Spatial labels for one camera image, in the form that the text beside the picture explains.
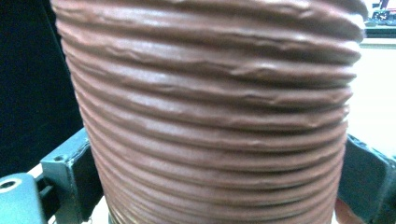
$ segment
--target ribbed hose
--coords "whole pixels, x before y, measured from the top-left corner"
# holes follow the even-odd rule
[[[363,1],[51,3],[115,223],[330,223]]]

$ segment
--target black plastic part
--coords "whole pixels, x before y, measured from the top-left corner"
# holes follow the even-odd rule
[[[382,1],[381,1],[381,7],[380,7],[380,8],[381,8],[381,9],[382,9],[382,8],[387,8],[388,3],[389,3],[389,0],[382,0]]]
[[[369,224],[396,222],[396,161],[350,135],[338,196]]]
[[[43,175],[38,176],[35,179],[35,182],[38,187],[41,204],[43,206],[44,216],[46,220],[50,220],[50,218],[60,208],[59,199],[58,196],[56,195],[56,189],[55,187],[47,183]]]
[[[387,26],[366,27],[367,38],[396,38],[396,28]]]
[[[0,179],[0,224],[47,223],[35,179],[28,174]]]
[[[43,175],[56,188],[61,204],[58,224],[88,221],[103,197],[85,129],[80,130],[43,160]]]

